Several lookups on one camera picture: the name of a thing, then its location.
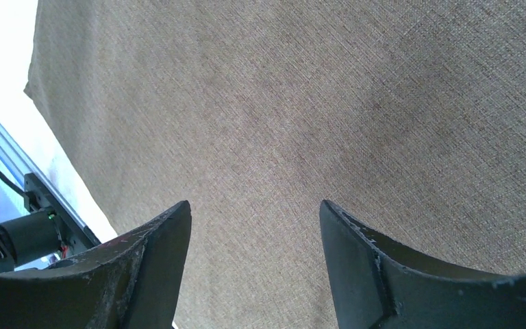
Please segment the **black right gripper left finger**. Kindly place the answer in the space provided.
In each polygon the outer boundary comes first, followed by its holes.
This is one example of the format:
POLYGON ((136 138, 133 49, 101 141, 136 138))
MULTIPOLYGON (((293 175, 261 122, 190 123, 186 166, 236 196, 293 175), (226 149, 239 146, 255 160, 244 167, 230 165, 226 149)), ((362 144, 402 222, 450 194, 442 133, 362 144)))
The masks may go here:
POLYGON ((170 328, 191 227, 182 201, 46 269, 0 273, 0 328, 170 328))

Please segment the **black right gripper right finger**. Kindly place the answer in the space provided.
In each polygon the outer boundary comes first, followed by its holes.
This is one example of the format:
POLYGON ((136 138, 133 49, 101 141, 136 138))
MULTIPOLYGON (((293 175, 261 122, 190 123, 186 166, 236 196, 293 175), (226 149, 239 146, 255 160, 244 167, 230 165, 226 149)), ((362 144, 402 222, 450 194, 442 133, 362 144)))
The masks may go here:
POLYGON ((526 328, 526 273, 428 256, 328 200, 319 220, 340 328, 526 328))

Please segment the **brown fabric napkin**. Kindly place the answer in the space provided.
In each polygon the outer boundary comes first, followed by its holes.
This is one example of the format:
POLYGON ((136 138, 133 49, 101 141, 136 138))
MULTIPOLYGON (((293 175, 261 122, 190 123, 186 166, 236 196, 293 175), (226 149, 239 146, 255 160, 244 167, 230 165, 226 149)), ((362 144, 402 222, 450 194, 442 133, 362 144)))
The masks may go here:
POLYGON ((526 1, 40 1, 25 91, 118 233, 190 203, 180 328, 335 328, 324 199, 526 271, 526 1))

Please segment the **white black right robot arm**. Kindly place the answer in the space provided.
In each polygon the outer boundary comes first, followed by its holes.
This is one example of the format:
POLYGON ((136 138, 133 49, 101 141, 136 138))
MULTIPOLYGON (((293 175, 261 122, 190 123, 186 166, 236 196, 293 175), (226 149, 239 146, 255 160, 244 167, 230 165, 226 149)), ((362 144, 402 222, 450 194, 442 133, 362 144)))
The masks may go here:
MULTIPOLYGON (((526 328, 526 274, 432 258, 329 201, 319 217, 340 328, 526 328)), ((190 224, 188 202, 101 245, 50 210, 0 223, 0 328, 171 328, 190 224)))

